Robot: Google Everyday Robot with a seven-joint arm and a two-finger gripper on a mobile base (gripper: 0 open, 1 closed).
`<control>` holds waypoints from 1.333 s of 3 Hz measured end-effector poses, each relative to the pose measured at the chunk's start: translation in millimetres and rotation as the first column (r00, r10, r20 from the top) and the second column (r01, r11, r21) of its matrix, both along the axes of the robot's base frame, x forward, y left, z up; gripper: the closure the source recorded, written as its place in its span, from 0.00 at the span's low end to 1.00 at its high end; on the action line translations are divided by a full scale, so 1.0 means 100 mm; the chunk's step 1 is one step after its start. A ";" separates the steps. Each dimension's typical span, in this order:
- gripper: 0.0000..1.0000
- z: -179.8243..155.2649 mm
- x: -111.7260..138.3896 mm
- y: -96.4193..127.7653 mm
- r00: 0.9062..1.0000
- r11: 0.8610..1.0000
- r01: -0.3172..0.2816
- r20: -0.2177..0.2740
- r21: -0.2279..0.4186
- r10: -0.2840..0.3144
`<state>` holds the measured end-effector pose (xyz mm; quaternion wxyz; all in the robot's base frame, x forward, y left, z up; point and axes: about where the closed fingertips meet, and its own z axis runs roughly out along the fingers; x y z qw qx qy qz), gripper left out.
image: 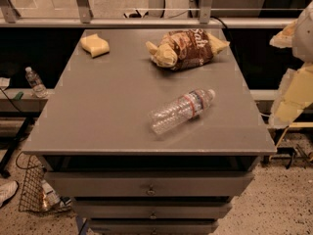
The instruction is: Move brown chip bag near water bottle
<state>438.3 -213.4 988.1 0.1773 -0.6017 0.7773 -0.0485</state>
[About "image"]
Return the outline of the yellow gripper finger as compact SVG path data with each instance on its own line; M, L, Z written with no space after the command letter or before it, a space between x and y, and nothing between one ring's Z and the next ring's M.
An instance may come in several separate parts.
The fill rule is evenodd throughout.
M269 125L287 127L313 103L313 64L299 70L287 69L271 107Z
M270 40L270 45L277 48L291 48L297 20L292 21Z

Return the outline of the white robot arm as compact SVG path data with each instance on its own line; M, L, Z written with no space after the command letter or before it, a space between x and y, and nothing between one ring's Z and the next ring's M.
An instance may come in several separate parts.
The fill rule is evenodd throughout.
M269 124L285 128L313 103L313 2L297 20L273 36L270 44L291 48L292 54L303 61L300 69L287 69L271 108Z

